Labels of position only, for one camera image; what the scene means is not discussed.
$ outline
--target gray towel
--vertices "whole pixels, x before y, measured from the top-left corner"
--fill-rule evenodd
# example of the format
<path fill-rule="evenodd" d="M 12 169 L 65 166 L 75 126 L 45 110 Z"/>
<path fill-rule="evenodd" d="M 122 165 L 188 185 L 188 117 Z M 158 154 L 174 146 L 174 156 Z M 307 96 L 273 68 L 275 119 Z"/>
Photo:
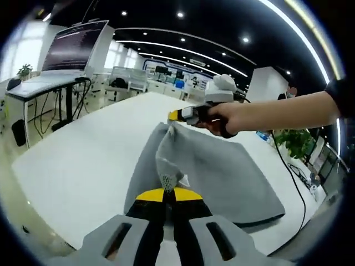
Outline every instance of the gray towel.
<path fill-rule="evenodd" d="M 165 137 L 171 134 L 168 131 L 169 125 L 161 123 L 149 137 L 130 181 L 125 213 L 139 194 L 161 187 L 156 153 L 163 145 L 158 157 L 167 159 L 187 176 L 189 186 L 179 185 L 202 195 L 213 214 L 248 226 L 269 222 L 285 214 L 272 187 L 241 144 L 217 139 L 179 124 L 174 124 L 173 137 Z"/>

